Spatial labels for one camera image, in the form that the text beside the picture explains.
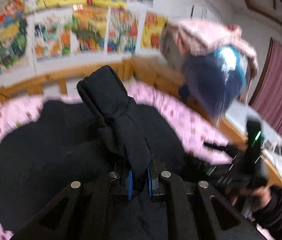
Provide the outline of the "person's right hand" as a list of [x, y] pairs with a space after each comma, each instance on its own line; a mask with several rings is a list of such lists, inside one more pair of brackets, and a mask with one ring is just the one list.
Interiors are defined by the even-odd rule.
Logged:
[[242, 187], [238, 190], [232, 190], [229, 194], [229, 202], [235, 205], [239, 196], [248, 196], [253, 199], [253, 210], [264, 208], [272, 199], [269, 186], [262, 186], [257, 189]]

